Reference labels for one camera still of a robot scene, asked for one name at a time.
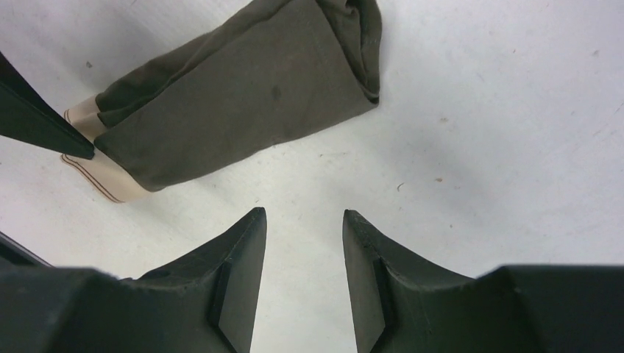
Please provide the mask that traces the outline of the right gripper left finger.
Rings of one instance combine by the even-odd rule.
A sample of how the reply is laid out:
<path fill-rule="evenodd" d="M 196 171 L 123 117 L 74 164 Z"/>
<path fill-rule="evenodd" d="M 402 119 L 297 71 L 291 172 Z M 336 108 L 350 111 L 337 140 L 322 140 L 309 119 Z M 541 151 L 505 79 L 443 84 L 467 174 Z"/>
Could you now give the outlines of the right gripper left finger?
<path fill-rule="evenodd" d="M 1 266 L 3 352 L 248 352 L 266 211 L 137 279 Z"/>

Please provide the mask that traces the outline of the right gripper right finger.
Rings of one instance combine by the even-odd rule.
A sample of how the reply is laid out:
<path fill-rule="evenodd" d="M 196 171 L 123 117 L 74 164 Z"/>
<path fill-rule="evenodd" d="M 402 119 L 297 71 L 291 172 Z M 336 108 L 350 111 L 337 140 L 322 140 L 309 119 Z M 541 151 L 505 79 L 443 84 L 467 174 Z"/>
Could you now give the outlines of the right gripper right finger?
<path fill-rule="evenodd" d="M 359 352 L 621 352 L 623 268 L 441 267 L 346 210 L 343 246 Z"/>

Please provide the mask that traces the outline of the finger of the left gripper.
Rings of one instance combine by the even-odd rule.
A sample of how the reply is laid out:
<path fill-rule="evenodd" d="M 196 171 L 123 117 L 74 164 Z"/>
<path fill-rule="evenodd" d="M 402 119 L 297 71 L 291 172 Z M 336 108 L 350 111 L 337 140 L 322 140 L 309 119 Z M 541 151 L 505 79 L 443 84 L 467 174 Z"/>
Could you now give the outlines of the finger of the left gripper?
<path fill-rule="evenodd" d="M 1 56 L 1 135 L 62 154 L 92 159 L 94 145 L 54 111 Z"/>

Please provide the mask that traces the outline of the olive underwear beige waistband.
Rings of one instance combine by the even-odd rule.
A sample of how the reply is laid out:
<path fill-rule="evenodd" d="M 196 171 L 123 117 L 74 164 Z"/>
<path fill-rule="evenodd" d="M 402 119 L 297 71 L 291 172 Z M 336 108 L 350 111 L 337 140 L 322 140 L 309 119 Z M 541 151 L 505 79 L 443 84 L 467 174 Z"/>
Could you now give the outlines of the olive underwear beige waistband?
<path fill-rule="evenodd" d="M 64 112 L 95 146 L 62 161 L 115 203 L 361 115 L 380 98 L 375 1 L 252 1 Z"/>

